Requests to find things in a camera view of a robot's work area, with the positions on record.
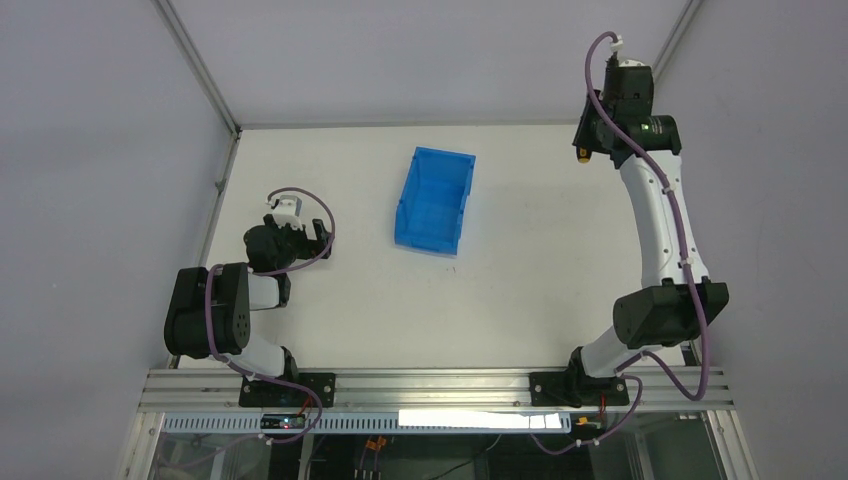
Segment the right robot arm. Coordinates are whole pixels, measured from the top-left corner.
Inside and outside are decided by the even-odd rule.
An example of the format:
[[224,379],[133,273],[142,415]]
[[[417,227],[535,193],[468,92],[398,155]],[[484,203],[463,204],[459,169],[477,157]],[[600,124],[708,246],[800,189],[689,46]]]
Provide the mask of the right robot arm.
[[708,326],[729,302],[727,285],[711,280],[692,238],[676,122],[653,114],[653,99],[649,66],[610,58],[602,89],[587,89],[573,140],[579,162],[595,153],[613,162],[632,204],[642,265],[641,287],[616,300],[612,326],[571,355],[564,387],[576,406],[625,392],[625,369],[689,341],[699,343],[702,371],[695,391],[683,394],[702,399],[711,362]]

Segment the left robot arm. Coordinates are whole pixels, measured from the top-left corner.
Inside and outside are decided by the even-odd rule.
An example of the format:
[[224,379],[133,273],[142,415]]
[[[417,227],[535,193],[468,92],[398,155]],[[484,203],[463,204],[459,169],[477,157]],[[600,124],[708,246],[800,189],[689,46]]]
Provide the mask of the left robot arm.
[[251,314],[282,309],[291,296],[289,271],[298,260],[327,259],[331,233],[312,221],[311,238],[299,220],[263,217],[243,235],[247,260],[218,267],[184,268],[177,274],[164,324],[169,353],[211,357],[247,378],[299,381],[293,354],[254,331]]

